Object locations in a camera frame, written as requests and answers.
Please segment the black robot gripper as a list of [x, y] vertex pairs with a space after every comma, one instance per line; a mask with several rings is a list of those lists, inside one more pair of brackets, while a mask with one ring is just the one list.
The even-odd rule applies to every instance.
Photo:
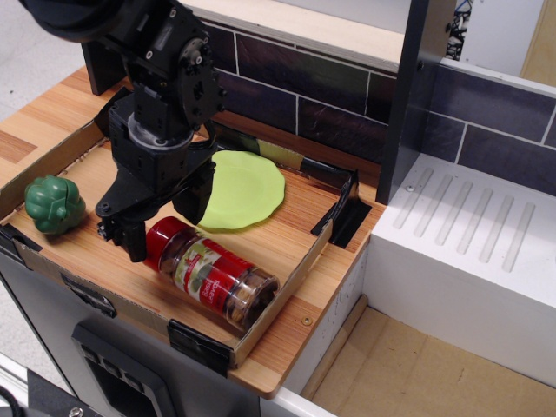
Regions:
[[117, 174], [96, 205], [101, 219], [98, 233], [121, 243], [132, 262], [147, 257], [145, 222], [172, 202], [192, 224], [204, 217], [212, 193], [216, 152], [215, 127], [202, 125], [206, 137], [196, 140], [198, 128], [165, 137], [147, 129], [139, 116], [156, 116], [153, 109], [137, 110], [136, 95], [118, 98], [109, 109], [109, 140]]

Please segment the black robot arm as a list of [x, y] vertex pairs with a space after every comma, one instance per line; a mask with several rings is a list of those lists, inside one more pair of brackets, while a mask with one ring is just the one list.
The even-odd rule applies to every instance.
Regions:
[[215, 141], [196, 143], [223, 111], [203, 23], [177, 1], [27, 1], [47, 32], [118, 54], [133, 89], [109, 110], [117, 174], [96, 205], [99, 235], [133, 262], [147, 256], [145, 223], [167, 203], [199, 222], [212, 191]]

